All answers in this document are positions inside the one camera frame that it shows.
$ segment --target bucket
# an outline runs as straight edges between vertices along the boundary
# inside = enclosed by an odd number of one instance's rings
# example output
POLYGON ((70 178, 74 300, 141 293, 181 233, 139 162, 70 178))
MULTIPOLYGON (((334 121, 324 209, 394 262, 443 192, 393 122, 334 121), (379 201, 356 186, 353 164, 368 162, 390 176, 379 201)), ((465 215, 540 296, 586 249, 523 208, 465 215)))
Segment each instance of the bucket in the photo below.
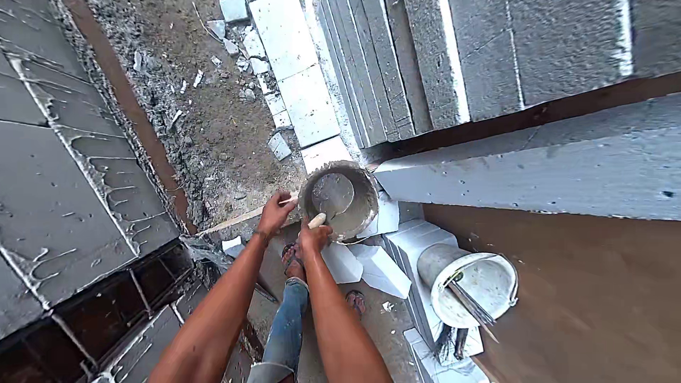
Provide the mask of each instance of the bucket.
POLYGON ((343 241, 361 233, 376 217, 379 210, 378 193, 371 182, 369 173, 353 161, 334 161, 315 170, 303 183, 298 197, 300 209, 308 217, 327 213, 326 224, 334 230, 330 235, 332 241, 343 241), (342 176, 340 183, 351 186, 351 198, 348 198, 348 204, 335 215, 322 211, 323 209, 316 203, 319 199, 319 183, 329 174, 339 174, 342 176))
POLYGON ((515 305, 518 293, 516 268, 503 256, 470 253, 438 243, 425 249, 417 261, 421 279, 430 288, 430 299, 438 317, 454 328, 479 326, 475 318, 447 287, 455 274, 457 283, 494 319, 515 305))

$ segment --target foot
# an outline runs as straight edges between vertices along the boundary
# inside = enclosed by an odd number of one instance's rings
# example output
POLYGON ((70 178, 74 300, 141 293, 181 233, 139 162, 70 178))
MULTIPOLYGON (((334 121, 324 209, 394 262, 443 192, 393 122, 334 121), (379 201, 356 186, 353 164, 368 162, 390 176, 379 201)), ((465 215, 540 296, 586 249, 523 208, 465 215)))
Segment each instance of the foot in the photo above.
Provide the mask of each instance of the foot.
POLYGON ((357 313, 357 319, 362 320, 362 315, 366 311, 364 304, 364 294, 357 290, 352 290, 345 295, 345 301, 354 313, 357 313))
POLYGON ((300 247, 297 243, 289 243, 284 246, 284 250, 281 252, 281 262, 283 262, 284 267, 286 268, 284 274, 286 274, 286 278, 298 277, 307 283, 302 260, 297 256, 299 253, 300 247))

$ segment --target blue jeans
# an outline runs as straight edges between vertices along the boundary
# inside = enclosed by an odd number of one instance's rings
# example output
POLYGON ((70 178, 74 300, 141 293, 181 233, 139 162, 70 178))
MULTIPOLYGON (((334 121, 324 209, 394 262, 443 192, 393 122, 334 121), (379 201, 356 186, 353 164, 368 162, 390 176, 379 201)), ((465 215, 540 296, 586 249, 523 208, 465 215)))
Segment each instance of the blue jeans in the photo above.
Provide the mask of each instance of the blue jeans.
POLYGON ((262 362, 251 368, 249 383, 277 383, 297 373, 308 296, 307 284, 300 278, 286 280, 284 299, 274 316, 262 362))

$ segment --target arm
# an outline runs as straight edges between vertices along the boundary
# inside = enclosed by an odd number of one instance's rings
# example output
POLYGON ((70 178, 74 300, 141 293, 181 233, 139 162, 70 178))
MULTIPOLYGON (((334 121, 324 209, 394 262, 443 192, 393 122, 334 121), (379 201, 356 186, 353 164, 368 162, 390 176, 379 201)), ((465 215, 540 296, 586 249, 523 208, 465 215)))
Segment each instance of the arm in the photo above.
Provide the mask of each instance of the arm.
POLYGON ((331 228, 310 230, 307 219, 300 230, 300 248, 319 353, 329 382, 392 382, 381 353, 350 310, 331 276, 321 249, 331 228))
POLYGON ((279 206, 288 197, 288 192, 277 192, 267 201, 253 238, 165 349, 150 383, 220 381, 251 304, 267 243, 296 206, 296 201, 279 206))

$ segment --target soil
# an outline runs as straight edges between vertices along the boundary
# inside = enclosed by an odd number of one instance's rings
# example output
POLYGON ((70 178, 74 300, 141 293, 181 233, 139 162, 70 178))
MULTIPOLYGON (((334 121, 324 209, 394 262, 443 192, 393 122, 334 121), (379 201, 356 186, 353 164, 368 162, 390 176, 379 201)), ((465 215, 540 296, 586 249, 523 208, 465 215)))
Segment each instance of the soil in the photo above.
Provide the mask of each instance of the soil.
MULTIPOLYGON (((204 22, 222 19, 217 1, 195 4, 204 22)), ((277 161, 267 145, 274 121, 256 77, 240 72, 237 57, 205 32, 191 0, 89 0, 89 6, 165 147, 200 230, 256 209, 278 188, 300 188, 306 175, 293 131, 282 131, 293 154, 277 161), (213 56, 222 63, 215 65, 213 56), (199 70, 204 76, 194 88, 199 70), (188 85, 181 93, 183 81, 188 85), (249 88, 255 101, 239 97, 249 88), (183 113, 173 123, 178 110, 183 113)), ((240 42, 248 24, 229 25, 228 37, 240 42)))

